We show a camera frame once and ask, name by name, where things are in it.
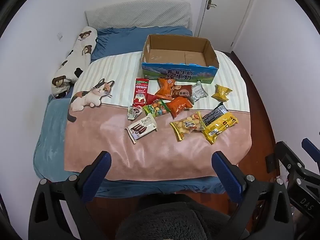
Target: wall socket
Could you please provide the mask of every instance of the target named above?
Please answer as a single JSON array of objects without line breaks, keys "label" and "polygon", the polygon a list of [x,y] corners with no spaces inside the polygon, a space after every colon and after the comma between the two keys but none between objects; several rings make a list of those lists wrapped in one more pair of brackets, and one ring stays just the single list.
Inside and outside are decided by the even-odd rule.
[{"label": "wall socket", "polygon": [[58,38],[59,41],[61,41],[62,37],[63,37],[63,35],[62,35],[61,32],[57,34],[57,38]]}]

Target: blue milk box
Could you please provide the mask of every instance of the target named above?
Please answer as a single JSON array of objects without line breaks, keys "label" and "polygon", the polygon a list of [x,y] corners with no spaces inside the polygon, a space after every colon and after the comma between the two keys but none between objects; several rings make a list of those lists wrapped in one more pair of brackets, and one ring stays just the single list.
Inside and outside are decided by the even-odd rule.
[{"label": "blue milk box", "polygon": [[150,34],[141,57],[143,75],[211,84],[219,69],[217,55],[204,38]]}]

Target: cat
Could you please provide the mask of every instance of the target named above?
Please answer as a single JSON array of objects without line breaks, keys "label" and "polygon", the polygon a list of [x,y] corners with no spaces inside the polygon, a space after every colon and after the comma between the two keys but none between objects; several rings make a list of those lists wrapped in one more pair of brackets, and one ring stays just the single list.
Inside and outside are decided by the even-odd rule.
[{"label": "cat", "polygon": [[84,106],[100,106],[101,97],[112,97],[110,95],[110,90],[114,81],[105,82],[104,80],[104,78],[101,79],[97,85],[90,89],[90,91],[80,91],[72,97],[67,116],[67,119],[70,122],[75,122],[77,119],[75,116],[70,115],[70,109],[75,112],[83,110]]}]

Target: cat ear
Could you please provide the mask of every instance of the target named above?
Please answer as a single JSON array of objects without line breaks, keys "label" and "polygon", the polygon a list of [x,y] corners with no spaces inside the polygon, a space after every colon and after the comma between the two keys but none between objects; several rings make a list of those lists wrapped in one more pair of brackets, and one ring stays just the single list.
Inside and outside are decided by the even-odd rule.
[{"label": "cat ear", "polygon": [[115,81],[112,80],[112,81],[109,81],[107,84],[108,84],[110,87],[112,87],[114,83],[115,83]]}]

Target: black fuzzy fabric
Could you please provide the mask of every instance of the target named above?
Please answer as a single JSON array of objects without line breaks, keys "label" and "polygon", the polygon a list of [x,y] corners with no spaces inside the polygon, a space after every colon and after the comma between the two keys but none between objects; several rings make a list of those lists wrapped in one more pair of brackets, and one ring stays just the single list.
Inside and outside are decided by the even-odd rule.
[{"label": "black fuzzy fabric", "polygon": [[183,194],[153,194],[138,209],[122,222],[116,240],[213,240],[230,218]]}]

